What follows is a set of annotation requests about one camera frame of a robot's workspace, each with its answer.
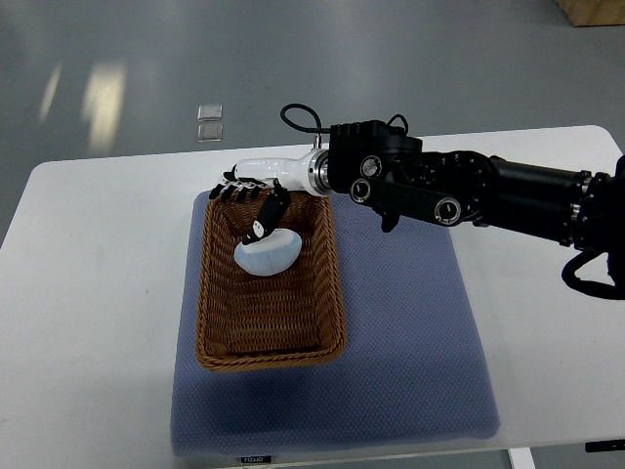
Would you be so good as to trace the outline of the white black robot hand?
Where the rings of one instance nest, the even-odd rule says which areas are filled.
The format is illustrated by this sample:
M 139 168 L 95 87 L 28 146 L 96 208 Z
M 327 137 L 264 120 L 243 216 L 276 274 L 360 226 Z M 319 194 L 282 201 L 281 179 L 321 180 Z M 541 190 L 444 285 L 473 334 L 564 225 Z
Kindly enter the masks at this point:
M 328 180 L 329 151 L 313 149 L 304 156 L 294 158 L 253 158 L 241 160 L 233 169 L 224 172 L 217 185 L 210 191 L 210 198 L 228 200 L 237 191 L 236 202 L 244 202 L 247 194 L 256 199 L 262 187 L 238 183 L 259 183 L 272 186 L 243 244 L 259 242 L 270 236 L 288 210 L 288 191 L 307 192 L 314 196 L 328 196 L 332 193 Z

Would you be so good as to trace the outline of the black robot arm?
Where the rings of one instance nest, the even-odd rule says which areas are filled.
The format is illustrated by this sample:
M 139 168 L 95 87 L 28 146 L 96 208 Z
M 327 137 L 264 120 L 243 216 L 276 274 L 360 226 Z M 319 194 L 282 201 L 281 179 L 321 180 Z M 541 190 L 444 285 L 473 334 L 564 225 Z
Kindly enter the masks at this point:
M 372 208 L 384 232 L 401 217 L 445 227 L 464 222 L 555 241 L 577 250 L 562 269 L 571 289 L 606 300 L 624 296 L 624 170 L 571 172 L 507 161 L 472 150 L 426 151 L 406 121 L 315 128 L 327 149 L 298 159 L 247 159 L 224 173 L 211 197 L 269 197 L 245 237 L 267 237 L 284 216 L 292 192 L 345 193 Z

